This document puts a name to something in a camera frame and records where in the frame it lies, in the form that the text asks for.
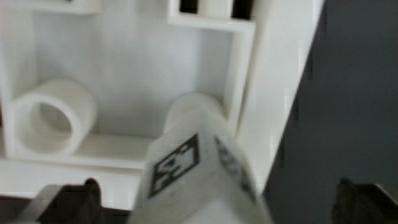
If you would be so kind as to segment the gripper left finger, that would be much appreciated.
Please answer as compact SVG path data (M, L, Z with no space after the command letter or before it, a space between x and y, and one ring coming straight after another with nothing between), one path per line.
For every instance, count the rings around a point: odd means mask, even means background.
M80 185L48 185L16 218L18 224L127 224L128 210L102 205L102 187L89 178Z

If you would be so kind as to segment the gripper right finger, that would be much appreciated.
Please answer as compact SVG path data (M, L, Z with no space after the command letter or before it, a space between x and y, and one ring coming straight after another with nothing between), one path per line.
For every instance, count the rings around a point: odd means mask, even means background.
M398 201L377 184L340 180L333 224L398 224Z

